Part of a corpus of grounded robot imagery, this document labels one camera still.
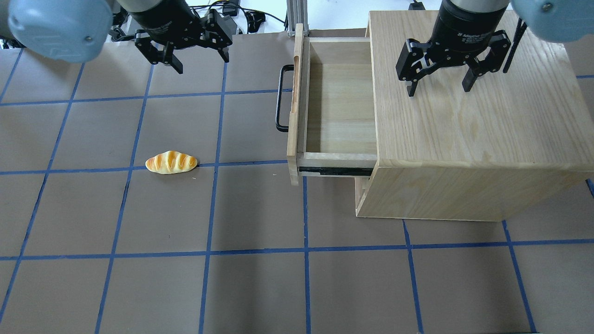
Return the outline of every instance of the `bread roll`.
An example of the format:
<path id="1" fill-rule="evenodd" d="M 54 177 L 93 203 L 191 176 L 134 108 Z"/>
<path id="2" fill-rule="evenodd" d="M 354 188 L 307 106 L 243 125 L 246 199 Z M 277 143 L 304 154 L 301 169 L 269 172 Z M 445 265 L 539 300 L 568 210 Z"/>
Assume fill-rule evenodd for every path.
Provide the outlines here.
<path id="1" fill-rule="evenodd" d="M 144 165 L 151 172 L 175 174 L 191 171 L 198 166 L 198 159 L 177 151 L 167 151 L 150 158 Z"/>

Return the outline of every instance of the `open drawer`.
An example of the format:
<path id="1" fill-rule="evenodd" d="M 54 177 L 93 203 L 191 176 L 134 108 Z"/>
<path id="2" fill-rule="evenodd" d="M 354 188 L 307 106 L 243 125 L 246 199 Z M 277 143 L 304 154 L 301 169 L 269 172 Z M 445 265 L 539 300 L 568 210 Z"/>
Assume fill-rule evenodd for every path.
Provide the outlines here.
<path id="1" fill-rule="evenodd" d="M 369 176 L 377 161 L 368 38 L 297 31 L 287 159 L 301 176 Z"/>

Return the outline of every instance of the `metal post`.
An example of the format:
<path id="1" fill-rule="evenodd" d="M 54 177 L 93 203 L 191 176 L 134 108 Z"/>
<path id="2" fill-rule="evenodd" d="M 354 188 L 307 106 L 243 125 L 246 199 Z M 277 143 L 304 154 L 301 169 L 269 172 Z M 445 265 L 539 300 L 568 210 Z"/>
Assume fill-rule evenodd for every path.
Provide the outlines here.
<path id="1" fill-rule="evenodd" d="M 287 0 L 287 20 L 289 36 L 295 35 L 295 25 L 303 23 L 303 35 L 309 35 L 307 25 L 307 0 Z"/>

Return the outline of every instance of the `black handle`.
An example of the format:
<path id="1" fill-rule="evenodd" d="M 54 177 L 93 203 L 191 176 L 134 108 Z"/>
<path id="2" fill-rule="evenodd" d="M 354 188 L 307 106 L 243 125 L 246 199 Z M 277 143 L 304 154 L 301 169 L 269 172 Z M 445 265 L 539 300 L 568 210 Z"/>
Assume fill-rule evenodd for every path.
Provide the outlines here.
<path id="1" fill-rule="evenodd" d="M 279 94 L 276 97 L 276 117 L 274 119 L 274 124 L 276 125 L 276 129 L 280 132 L 289 132 L 289 127 L 285 125 L 280 125 L 280 98 L 283 94 L 283 76 L 287 71 L 294 71 L 295 66 L 293 64 L 285 65 L 283 68 L 280 69 L 280 78 L 279 78 Z"/>

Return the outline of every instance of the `bread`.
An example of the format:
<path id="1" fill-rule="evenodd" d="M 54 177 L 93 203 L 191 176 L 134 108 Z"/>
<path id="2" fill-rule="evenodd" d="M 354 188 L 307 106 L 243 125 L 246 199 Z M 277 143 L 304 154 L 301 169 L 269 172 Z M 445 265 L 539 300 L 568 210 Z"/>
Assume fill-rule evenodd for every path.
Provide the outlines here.
<path id="1" fill-rule="evenodd" d="M 198 159 L 177 151 L 167 151 L 150 158 L 144 165 L 151 172 L 175 174 L 191 171 L 198 166 Z"/>

